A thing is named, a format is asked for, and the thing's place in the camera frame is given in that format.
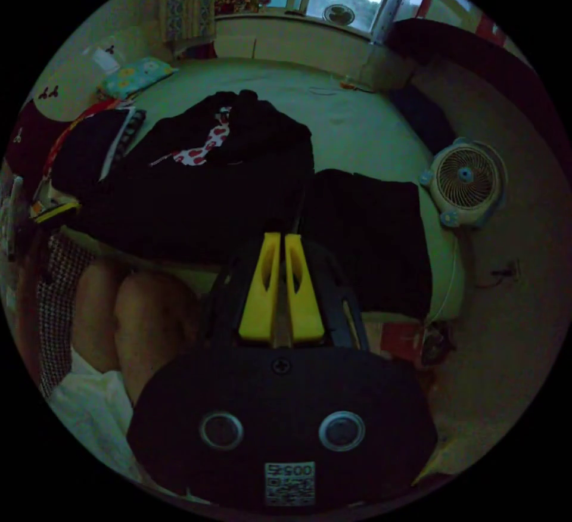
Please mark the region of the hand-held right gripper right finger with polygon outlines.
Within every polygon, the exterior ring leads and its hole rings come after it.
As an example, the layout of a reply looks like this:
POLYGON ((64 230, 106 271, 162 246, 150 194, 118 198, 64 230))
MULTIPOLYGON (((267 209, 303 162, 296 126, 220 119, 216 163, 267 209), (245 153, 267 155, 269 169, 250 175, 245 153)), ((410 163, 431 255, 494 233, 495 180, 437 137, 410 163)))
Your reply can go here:
POLYGON ((286 285, 293 337, 323 337, 325 334, 301 236, 284 238, 286 285))

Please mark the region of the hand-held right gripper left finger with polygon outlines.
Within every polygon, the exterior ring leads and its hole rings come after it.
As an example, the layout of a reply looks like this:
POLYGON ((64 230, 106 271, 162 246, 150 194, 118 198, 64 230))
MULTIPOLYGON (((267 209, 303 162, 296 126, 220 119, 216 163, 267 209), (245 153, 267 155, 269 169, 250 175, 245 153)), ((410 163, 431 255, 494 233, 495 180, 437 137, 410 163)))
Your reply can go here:
POLYGON ((256 256, 238 333, 241 338, 272 338, 279 286, 281 234, 265 233, 256 256))

